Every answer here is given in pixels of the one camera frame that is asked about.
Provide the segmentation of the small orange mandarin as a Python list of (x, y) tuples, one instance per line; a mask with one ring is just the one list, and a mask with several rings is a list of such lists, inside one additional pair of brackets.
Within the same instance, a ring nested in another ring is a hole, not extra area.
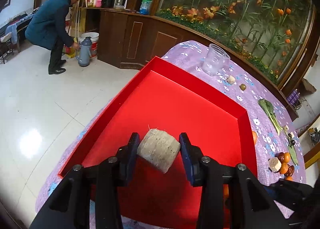
[(285, 162), (282, 163), (281, 168), (279, 170), (280, 174), (286, 174), (288, 170), (289, 170), (289, 165)]

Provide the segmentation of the large orange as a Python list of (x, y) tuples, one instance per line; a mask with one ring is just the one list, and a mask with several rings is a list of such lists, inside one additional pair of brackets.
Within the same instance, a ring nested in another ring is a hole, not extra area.
[(252, 136), (253, 136), (253, 141), (254, 141), (254, 144), (257, 143), (257, 140), (258, 140), (258, 135), (255, 131), (252, 131)]

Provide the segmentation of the red dried jujube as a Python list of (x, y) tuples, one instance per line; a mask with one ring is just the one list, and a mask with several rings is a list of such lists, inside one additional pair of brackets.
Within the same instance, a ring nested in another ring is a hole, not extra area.
[(281, 163), (284, 163), (285, 162), (285, 153), (284, 152), (279, 152), (277, 154), (277, 158)]

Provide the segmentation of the large red jujube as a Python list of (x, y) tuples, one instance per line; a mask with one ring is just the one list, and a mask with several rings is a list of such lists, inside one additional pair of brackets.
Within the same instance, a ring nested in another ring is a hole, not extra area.
[(294, 165), (289, 165), (288, 169), (287, 169), (287, 172), (284, 175), (285, 175), (285, 177), (293, 176), (294, 172), (295, 172)]

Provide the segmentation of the large green leaf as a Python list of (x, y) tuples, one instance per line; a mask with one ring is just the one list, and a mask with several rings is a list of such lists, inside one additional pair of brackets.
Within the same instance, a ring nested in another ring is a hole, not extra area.
[(292, 162), (297, 166), (298, 165), (297, 154), (296, 154), (294, 145), (292, 143), (289, 143), (288, 150), (289, 150), (289, 154), (291, 156)]

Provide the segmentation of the purple floral tablecloth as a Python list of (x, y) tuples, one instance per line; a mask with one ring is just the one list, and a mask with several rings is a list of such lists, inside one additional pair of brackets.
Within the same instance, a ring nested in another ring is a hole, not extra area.
[[(302, 148), (300, 146), (299, 139), (297, 138), (297, 132), (295, 131), (291, 118), (289, 117), (289, 111), (285, 109), (284, 103), (280, 103), (279, 100), (276, 99), (276, 97), (267, 88), (265, 88), (265, 86), (263, 86), (238, 64), (234, 63), (233, 60), (230, 60), (229, 64), (224, 66), (224, 68), (219, 70), (215, 75), (210, 76), (205, 74), (202, 71), (201, 66), (207, 52), (207, 46), (191, 40), (175, 45), (162, 58), (210, 84), (212, 87), (223, 92), (247, 110), (251, 128), (258, 135), (257, 144), (255, 146), (258, 180), (265, 185), (276, 182), (280, 178), (280, 175), (272, 173), (267, 168), (268, 159), (275, 156), (276, 153), (287, 150), (288, 145), (284, 133), (281, 132), (280, 135), (277, 134), (270, 119), (258, 104), (259, 99), (266, 99), (270, 101), (273, 104), (278, 122), (281, 126), (288, 128), (288, 132), (292, 132), (296, 140), (294, 148), (297, 154), (298, 164), (293, 164), (295, 166), (293, 180), (295, 182), (306, 183)], [(227, 82), (227, 77), (229, 75), (232, 75), (235, 78), (236, 82), (233, 85)], [(241, 84), (246, 85), (246, 90), (242, 91), (238, 87), (238, 85)], [(80, 135), (78, 135), (75, 141), (71, 143), (62, 154), (56, 167), (50, 173), (44, 185), (40, 189), (35, 204), (36, 213), (41, 209), (44, 202), (62, 180), (58, 176), (58, 172), (67, 161), (74, 148), (79, 144), (80, 140), (112, 100), (113, 98), (111, 98), (108, 103), (100, 109)]]

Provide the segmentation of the red shallow tray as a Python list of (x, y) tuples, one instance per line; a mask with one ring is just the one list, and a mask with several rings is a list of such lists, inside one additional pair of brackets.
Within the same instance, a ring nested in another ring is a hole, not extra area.
[[(73, 150), (60, 176), (73, 165), (97, 165), (114, 156), (132, 133), (156, 128), (173, 137), (186, 133), (218, 163), (244, 163), (257, 173), (252, 128), (245, 108), (206, 82), (155, 57), (125, 86)], [(118, 189), (120, 213), (153, 226), (195, 228), (201, 189), (187, 180), (177, 156), (167, 173), (138, 157), (132, 180)]]

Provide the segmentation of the small green olive fruit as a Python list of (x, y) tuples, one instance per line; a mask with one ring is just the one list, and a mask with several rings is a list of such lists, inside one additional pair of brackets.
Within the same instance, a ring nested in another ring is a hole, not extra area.
[(240, 85), (240, 89), (241, 89), (242, 91), (246, 90), (246, 85), (245, 85), (245, 84), (241, 84), (241, 85)]

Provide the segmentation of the small beige root piece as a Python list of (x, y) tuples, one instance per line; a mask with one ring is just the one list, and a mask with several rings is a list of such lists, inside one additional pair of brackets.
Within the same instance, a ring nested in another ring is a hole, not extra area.
[(230, 84), (230, 85), (234, 85), (236, 83), (236, 80), (232, 75), (230, 75), (227, 78), (227, 83)]

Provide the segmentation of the green bok choy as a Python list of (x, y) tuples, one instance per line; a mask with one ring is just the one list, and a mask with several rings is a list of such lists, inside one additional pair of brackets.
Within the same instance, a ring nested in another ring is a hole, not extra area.
[(273, 126), (279, 136), (281, 131), (283, 130), (283, 128), (280, 126), (280, 124), (277, 120), (277, 117), (274, 112), (273, 104), (264, 98), (259, 99), (258, 104), (260, 105), (260, 107), (263, 109), (263, 111), (265, 112), (265, 114), (267, 115), (267, 117), (269, 118), (271, 123), (273, 124)]

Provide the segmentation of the purple bottles pack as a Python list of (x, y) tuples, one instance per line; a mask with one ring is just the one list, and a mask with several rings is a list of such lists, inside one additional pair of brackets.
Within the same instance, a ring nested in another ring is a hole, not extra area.
[(294, 105), (300, 98), (300, 92), (298, 89), (295, 89), (291, 94), (287, 97), (289, 104)]

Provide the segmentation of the clear plastic cup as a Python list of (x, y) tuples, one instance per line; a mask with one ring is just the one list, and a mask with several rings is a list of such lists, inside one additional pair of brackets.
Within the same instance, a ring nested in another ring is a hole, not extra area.
[(217, 46), (216, 44), (210, 44), (208, 46), (207, 55), (204, 58), (201, 66), (202, 70), (208, 75), (214, 75), (224, 66), (229, 64), (230, 56)]

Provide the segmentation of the grey blue thermos jug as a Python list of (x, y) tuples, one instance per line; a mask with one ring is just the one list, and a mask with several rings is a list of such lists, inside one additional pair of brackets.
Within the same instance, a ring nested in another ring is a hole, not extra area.
[(90, 58), (91, 58), (91, 46), (92, 41), (91, 37), (87, 36), (81, 43), (80, 43), (80, 53), (76, 56), (78, 60), (78, 64), (81, 67), (89, 66)]

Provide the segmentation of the dark wooden cabinet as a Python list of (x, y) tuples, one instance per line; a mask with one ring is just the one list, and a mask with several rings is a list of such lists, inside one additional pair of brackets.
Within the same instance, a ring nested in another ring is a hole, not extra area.
[(154, 56), (164, 56), (170, 48), (181, 42), (194, 40), (203, 45), (214, 43), (223, 48), (233, 62), (276, 96), (292, 120), (298, 118), (297, 112), (285, 95), (262, 71), (242, 55), (212, 38), (157, 16), (99, 8), (85, 8), (83, 12), (86, 14), (85, 30), (99, 33), (98, 59), (105, 63), (122, 69), (140, 70)]

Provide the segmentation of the white plastic bucket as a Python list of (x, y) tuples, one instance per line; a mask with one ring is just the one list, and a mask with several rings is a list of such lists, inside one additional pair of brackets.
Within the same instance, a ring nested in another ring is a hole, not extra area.
[(96, 57), (97, 56), (97, 49), (98, 49), (99, 33), (97, 33), (97, 32), (83, 33), (79, 37), (79, 42), (82, 43), (86, 37), (90, 37), (91, 41), (92, 41), (91, 58)]

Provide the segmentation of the man in blue jacket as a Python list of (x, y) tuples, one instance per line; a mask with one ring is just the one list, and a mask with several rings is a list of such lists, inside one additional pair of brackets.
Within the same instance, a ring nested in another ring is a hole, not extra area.
[(47, 0), (29, 23), (25, 37), (31, 44), (50, 51), (48, 74), (58, 75), (66, 70), (62, 59), (63, 47), (79, 49), (80, 45), (66, 31), (69, 8), (80, 0)]

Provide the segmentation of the water bottle green label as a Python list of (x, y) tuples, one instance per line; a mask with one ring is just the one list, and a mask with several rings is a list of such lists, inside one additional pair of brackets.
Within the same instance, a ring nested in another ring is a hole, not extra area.
[(152, 4), (152, 0), (142, 0), (139, 13), (143, 15), (148, 15), (150, 12), (151, 4)]

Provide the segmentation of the flower aquarium display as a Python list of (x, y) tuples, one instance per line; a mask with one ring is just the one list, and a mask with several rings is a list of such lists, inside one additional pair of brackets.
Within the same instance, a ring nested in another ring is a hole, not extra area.
[(206, 35), (278, 84), (312, 25), (311, 0), (161, 0), (157, 16)]

